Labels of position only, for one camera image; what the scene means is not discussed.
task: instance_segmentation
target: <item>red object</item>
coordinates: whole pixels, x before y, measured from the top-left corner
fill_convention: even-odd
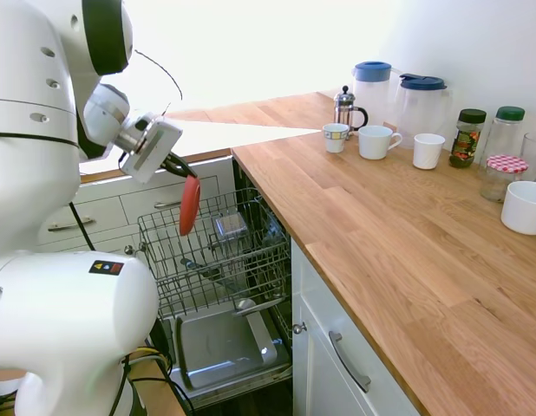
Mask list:
[[[199,212],[200,181],[199,178],[187,176],[183,188],[183,198],[180,207],[180,235],[186,236],[195,225],[195,218]]]
[[[528,169],[528,164],[521,158],[509,154],[495,154],[487,158],[487,165],[500,172],[519,173]]]

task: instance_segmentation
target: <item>white wall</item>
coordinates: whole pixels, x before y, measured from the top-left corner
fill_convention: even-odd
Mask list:
[[[536,0],[401,0],[397,6],[376,57],[446,80],[454,94],[444,129],[450,140],[466,107],[485,110],[487,126],[498,107],[523,107],[522,129],[536,130]]]
[[[132,106],[161,111],[215,107],[333,88],[376,51],[373,34],[390,1],[126,0],[134,46],[183,89],[134,55],[108,77]]]

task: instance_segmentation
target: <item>glass jug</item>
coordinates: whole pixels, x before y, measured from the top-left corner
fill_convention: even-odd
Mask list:
[[[403,136],[401,147],[412,149],[418,133],[437,133],[451,108],[451,94],[442,78],[412,74],[401,75],[395,108],[397,132]]]

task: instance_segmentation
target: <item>plastic pitcher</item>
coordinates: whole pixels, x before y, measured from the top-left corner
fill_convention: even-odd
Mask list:
[[[389,108],[389,76],[391,72],[398,72],[386,62],[368,61],[355,65],[352,74],[353,94],[355,106],[366,109],[370,114],[370,125],[381,126],[386,121]],[[362,123],[360,114],[353,115],[353,124]]]
[[[412,149],[418,133],[438,133],[451,108],[451,94],[442,78],[412,74],[401,75],[395,100],[397,132],[401,147]]]

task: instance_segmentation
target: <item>white mug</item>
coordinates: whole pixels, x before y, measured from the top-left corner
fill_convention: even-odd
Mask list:
[[[419,169],[434,169],[440,160],[445,138],[438,134],[421,133],[415,136],[413,165]]]
[[[536,236],[536,182],[509,184],[501,222],[513,231]]]
[[[399,140],[393,145],[389,145],[392,137]],[[364,126],[358,129],[358,152],[365,159],[379,160],[386,157],[388,150],[393,149],[401,143],[402,136],[393,133],[384,126]]]
[[[345,148],[345,140],[349,136],[349,126],[341,123],[330,123],[322,127],[326,139],[326,150],[340,153]]]

